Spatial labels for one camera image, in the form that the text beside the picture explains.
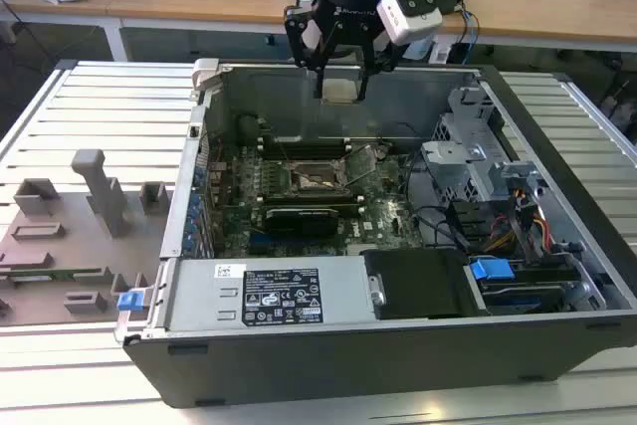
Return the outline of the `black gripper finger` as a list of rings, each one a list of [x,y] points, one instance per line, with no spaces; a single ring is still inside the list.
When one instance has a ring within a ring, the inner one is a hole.
[[[295,64],[316,74],[314,97],[321,99],[324,69],[332,53],[332,4],[315,0],[287,6],[284,27]]]
[[[361,46],[362,67],[359,75],[358,98],[364,100],[369,80],[383,72],[392,72],[401,59],[401,47],[389,42],[380,52],[374,50],[373,43],[365,40]]]

